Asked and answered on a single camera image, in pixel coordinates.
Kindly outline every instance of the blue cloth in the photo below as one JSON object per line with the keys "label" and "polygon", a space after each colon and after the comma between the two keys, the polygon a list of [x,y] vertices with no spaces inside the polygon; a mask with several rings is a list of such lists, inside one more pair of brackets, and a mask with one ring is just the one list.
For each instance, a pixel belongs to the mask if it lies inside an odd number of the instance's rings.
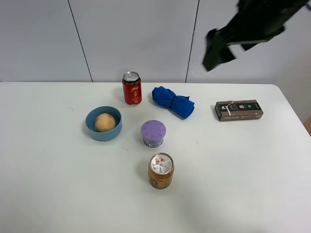
{"label": "blue cloth", "polygon": [[162,86],[154,88],[152,99],[158,105],[171,109],[183,119],[187,119],[194,110],[194,102],[190,101],[189,97],[177,96],[173,91]]}

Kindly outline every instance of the gold can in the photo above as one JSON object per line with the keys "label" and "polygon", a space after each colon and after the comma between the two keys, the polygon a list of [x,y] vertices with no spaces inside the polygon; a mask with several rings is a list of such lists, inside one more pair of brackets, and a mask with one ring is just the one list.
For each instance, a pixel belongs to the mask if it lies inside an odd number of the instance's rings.
{"label": "gold can", "polygon": [[158,153],[151,157],[148,165],[150,184],[157,189],[170,186],[174,173],[174,162],[166,153]]}

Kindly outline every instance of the white wall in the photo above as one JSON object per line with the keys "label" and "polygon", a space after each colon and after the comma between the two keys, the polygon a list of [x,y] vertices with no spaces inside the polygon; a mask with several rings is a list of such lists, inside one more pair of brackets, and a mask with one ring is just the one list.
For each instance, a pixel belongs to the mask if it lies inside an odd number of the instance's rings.
{"label": "white wall", "polygon": [[91,81],[66,0],[1,1],[0,81]]}
{"label": "white wall", "polygon": [[70,0],[95,82],[184,82],[197,1]]}
{"label": "white wall", "polygon": [[189,83],[272,83],[280,87],[298,117],[311,115],[311,12],[305,7],[271,41],[242,52],[210,72],[202,66],[209,30],[225,26],[237,12],[237,1],[200,0],[187,76]]}

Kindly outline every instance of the blue bowl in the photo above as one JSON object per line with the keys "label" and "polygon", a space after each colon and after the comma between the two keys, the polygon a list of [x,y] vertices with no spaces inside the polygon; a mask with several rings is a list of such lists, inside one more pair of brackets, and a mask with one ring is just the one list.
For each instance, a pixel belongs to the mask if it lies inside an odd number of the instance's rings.
{"label": "blue bowl", "polygon": [[[98,132],[95,128],[95,120],[96,118],[103,113],[108,113],[116,121],[116,127],[108,132]],[[114,139],[118,134],[120,133],[122,129],[122,119],[121,119],[121,113],[118,111],[118,109],[110,106],[103,106],[98,107],[92,110],[86,117],[86,126],[88,128],[88,131],[92,138],[99,140],[99,141],[109,141],[111,139]]]}

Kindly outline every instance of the can top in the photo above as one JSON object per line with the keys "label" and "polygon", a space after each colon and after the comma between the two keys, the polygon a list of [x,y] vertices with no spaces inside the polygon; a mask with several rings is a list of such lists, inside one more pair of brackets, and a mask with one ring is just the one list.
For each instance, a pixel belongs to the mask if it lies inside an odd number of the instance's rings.
{"label": "can top", "polygon": [[158,153],[151,157],[149,165],[156,174],[166,175],[173,169],[174,162],[168,154]]}
{"label": "can top", "polygon": [[166,134],[165,125],[158,120],[148,120],[141,127],[141,135],[153,141],[158,141],[164,138]]}
{"label": "can top", "polygon": [[129,72],[126,72],[124,75],[123,75],[123,78],[125,81],[128,81],[128,82],[134,82],[136,81],[137,79],[139,79],[139,75],[138,73],[134,72],[134,71],[129,71]]}

